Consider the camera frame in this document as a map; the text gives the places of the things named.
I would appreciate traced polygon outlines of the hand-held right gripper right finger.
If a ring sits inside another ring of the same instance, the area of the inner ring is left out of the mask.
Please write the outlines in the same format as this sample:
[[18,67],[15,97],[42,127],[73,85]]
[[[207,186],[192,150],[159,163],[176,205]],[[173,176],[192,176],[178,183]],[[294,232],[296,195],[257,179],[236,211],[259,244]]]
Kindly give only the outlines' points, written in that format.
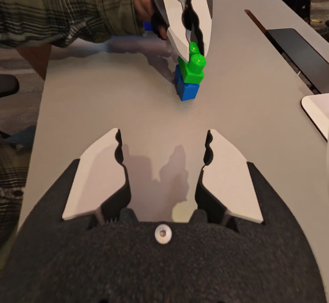
[[208,222],[226,225],[236,217],[263,223],[247,159],[215,129],[207,132],[203,161],[195,201]]

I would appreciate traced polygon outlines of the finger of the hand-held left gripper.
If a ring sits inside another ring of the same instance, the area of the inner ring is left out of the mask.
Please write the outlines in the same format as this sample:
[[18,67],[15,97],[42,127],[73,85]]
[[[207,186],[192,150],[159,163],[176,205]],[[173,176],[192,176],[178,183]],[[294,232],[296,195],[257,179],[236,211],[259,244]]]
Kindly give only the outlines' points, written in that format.
[[190,60],[190,43],[183,24],[186,0],[163,0],[168,19],[167,35],[171,46],[184,62]]
[[199,52],[206,57],[212,32],[212,15],[207,0],[191,0],[189,17],[191,20],[190,41],[197,43]]

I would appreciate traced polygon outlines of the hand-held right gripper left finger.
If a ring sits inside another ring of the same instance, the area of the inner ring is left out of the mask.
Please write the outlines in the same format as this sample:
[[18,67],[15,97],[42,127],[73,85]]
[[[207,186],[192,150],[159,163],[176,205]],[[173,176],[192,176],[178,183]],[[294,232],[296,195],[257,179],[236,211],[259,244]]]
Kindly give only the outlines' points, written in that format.
[[113,128],[80,156],[62,219],[92,215],[100,225],[119,218],[131,201],[121,131]]

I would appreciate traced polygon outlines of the green mega block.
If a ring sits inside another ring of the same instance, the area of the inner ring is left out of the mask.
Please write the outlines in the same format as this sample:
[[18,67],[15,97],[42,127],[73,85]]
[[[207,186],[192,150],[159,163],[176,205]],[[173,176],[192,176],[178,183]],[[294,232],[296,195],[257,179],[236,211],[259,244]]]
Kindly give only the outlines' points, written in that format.
[[196,42],[190,42],[190,60],[185,62],[178,56],[179,69],[185,83],[200,84],[204,78],[206,59],[200,53]]

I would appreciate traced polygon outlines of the blue mega block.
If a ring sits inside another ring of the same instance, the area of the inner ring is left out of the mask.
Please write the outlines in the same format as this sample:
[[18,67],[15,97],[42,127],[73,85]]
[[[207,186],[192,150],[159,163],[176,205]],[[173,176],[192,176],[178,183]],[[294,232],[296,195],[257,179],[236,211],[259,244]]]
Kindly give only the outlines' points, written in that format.
[[174,83],[177,95],[181,101],[195,99],[200,84],[185,83],[179,65],[175,67]]

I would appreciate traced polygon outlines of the person's left forearm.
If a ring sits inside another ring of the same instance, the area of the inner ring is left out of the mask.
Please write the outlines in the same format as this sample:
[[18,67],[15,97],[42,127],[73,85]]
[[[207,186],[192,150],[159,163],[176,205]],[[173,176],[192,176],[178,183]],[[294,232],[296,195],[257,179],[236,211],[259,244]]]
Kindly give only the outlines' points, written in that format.
[[67,47],[76,39],[103,43],[143,33],[133,0],[0,0],[2,49]]

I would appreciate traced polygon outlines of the person's left hand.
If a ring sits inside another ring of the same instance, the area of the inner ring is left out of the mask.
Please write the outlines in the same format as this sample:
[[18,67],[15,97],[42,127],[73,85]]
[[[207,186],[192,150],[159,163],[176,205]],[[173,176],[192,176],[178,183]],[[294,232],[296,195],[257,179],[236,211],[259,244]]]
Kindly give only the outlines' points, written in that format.
[[152,0],[133,0],[136,19],[140,22],[151,22],[155,14]]

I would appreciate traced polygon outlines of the person's plaid shirt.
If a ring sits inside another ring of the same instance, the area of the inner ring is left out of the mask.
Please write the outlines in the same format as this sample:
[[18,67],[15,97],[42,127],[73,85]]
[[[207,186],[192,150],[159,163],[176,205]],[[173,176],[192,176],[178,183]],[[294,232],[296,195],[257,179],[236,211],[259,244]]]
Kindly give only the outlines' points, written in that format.
[[0,141],[0,270],[17,231],[31,158],[31,148]]

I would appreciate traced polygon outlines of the black flat panel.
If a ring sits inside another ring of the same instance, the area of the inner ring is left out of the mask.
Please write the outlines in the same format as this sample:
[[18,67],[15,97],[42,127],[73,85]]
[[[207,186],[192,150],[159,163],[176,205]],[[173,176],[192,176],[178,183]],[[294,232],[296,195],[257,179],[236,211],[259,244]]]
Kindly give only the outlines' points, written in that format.
[[270,29],[265,36],[320,94],[329,93],[329,63],[295,29]]

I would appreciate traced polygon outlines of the white printed instruction board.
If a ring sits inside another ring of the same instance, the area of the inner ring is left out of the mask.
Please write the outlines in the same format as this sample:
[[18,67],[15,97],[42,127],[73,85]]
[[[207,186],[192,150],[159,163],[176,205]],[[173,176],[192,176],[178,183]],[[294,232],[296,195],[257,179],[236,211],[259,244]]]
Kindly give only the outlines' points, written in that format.
[[329,133],[329,94],[305,96],[301,107],[323,138],[328,141]]

